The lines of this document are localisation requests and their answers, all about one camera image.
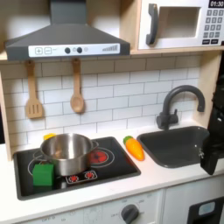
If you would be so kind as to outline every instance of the wooden spoon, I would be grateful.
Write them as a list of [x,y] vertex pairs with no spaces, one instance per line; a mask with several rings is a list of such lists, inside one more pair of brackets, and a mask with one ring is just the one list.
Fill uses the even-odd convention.
[[30,99],[25,105],[25,113],[29,118],[37,118],[43,115],[43,107],[36,96],[36,86],[35,86],[35,77],[34,77],[34,67],[35,64],[33,61],[25,62],[26,70],[28,73],[28,86]]
[[73,61],[73,96],[70,101],[74,112],[81,113],[84,109],[84,101],[81,96],[81,62]]

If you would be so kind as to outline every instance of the gray range hood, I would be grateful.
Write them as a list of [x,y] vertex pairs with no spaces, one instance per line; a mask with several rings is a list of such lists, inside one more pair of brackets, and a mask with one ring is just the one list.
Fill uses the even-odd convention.
[[130,54],[130,43],[86,24],[86,0],[50,0],[50,10],[51,25],[5,43],[8,60]]

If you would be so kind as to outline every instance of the sink basin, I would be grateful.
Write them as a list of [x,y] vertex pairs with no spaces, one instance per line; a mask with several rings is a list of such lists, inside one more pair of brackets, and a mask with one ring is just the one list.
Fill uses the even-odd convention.
[[158,165],[178,168],[200,162],[199,150],[208,135],[207,129],[187,127],[142,134],[137,140]]

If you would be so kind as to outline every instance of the black faucet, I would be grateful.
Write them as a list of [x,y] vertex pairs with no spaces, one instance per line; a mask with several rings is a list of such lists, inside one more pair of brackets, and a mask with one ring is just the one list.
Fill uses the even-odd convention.
[[173,115],[170,115],[170,103],[172,101],[172,98],[182,92],[191,92],[195,94],[198,99],[199,99],[199,106],[198,106],[198,111],[199,112],[204,112],[205,111],[205,106],[206,106],[206,101],[204,95],[201,93],[201,91],[193,86],[179,86],[175,87],[164,99],[164,107],[163,111],[159,114],[157,117],[157,126],[161,130],[168,130],[170,124],[178,123],[179,118],[178,118],[178,111],[175,109],[175,112]]

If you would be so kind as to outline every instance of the play kitchen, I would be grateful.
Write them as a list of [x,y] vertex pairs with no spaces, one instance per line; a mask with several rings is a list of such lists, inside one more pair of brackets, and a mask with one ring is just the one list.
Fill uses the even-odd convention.
[[4,45],[0,223],[224,223],[224,1],[46,2]]

